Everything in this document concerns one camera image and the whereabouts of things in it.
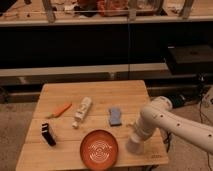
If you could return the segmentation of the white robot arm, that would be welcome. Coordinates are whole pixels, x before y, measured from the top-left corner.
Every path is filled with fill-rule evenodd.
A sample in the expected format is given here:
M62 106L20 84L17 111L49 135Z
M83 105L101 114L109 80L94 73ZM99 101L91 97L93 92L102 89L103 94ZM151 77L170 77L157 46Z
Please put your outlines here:
M130 140L137 144L146 141L159 127L213 154L213 127L179 117L170 112L173 107L171 100L164 96L146 104L134 123Z

